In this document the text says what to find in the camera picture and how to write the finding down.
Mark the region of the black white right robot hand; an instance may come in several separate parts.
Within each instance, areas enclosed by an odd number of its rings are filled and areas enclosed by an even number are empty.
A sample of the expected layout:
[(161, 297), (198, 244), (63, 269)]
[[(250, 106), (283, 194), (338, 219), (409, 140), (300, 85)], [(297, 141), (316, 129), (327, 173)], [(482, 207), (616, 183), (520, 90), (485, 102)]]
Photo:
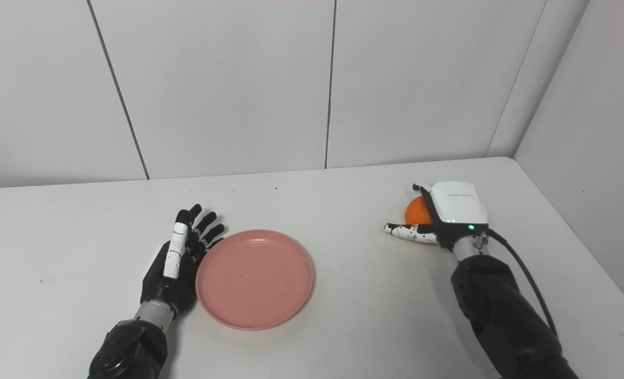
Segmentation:
[(486, 207), (468, 182), (413, 183), (419, 192), (407, 206), (404, 225), (386, 223), (384, 232), (399, 239), (438, 244), (452, 250), (464, 237), (480, 237), (489, 229)]

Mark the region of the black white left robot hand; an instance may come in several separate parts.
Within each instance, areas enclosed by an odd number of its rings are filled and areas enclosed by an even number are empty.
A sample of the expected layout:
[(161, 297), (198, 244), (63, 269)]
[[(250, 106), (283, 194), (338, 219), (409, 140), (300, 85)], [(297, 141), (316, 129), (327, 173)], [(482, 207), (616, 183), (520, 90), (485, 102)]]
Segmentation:
[(172, 237), (163, 243), (142, 281), (140, 303), (160, 301), (174, 316), (189, 310), (197, 300), (195, 282), (199, 266), (208, 252), (223, 240), (226, 231), (217, 213), (203, 213), (201, 204), (181, 209)]

